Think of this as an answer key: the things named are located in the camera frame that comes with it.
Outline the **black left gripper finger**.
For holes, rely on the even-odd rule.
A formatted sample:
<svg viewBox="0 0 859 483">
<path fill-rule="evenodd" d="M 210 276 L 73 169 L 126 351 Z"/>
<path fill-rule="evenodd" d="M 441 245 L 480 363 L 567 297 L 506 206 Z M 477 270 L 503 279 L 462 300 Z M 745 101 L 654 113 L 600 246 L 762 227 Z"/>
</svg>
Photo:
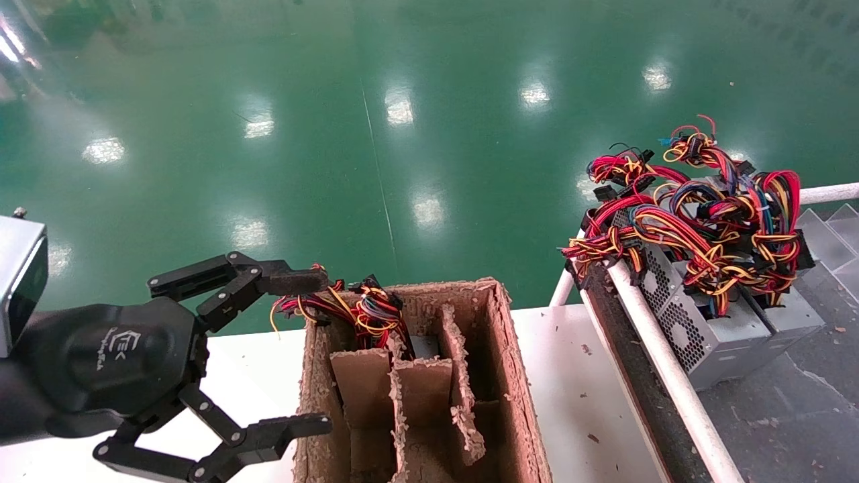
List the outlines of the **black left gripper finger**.
<svg viewBox="0 0 859 483">
<path fill-rule="evenodd" d="M 180 413 L 180 403 L 221 443 L 200 460 L 138 447 L 138 438 L 145 431 L 156 423 L 167 422 L 169 415 Z M 93 456 L 117 473 L 153 481 L 228 482 L 245 467 L 281 460 L 292 440 L 324 436 L 332 428 L 332 420 L 321 413 L 265 419 L 240 427 L 194 383 L 178 391 L 173 401 L 149 419 L 123 422 L 113 436 L 94 449 Z"/>
<path fill-rule="evenodd" d="M 217 333 L 264 294 L 297 297 L 325 290 L 325 270 L 294 270 L 285 260 L 258 261 L 240 252 L 230 252 L 148 281 L 153 299 L 168 297 L 181 302 L 200 294 L 211 296 L 197 306 L 197 318 L 206 332 Z"/>
</svg>

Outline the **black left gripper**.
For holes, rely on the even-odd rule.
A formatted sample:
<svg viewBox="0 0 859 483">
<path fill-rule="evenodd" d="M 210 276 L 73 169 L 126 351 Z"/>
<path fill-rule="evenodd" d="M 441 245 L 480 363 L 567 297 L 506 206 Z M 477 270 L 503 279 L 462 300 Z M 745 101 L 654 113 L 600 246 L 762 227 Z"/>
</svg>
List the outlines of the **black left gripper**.
<svg viewBox="0 0 859 483">
<path fill-rule="evenodd" d="M 205 375 L 207 338 L 171 299 L 39 312 L 13 349 L 13 436 L 84 438 L 160 412 Z"/>
</svg>

